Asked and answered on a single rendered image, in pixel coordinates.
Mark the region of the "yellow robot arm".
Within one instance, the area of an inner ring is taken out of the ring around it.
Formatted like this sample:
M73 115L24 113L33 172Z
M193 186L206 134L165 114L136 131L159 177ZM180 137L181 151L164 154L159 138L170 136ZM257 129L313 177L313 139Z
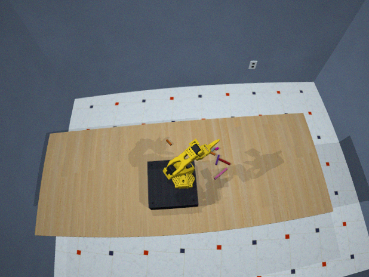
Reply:
M204 154L204 149L195 142L192 144L191 147L188 147L186 150L184 150L184 152L181 153L178 157L170 160L167 167L164 168L163 172L169 180L173 179L175 188L178 188L178 186L186 185L192 187L192 184L195 181L192 173L195 168L191 164L191 162L194 161L198 157L198 155L199 157L201 157ZM185 159L186 156L189 156L189 158Z

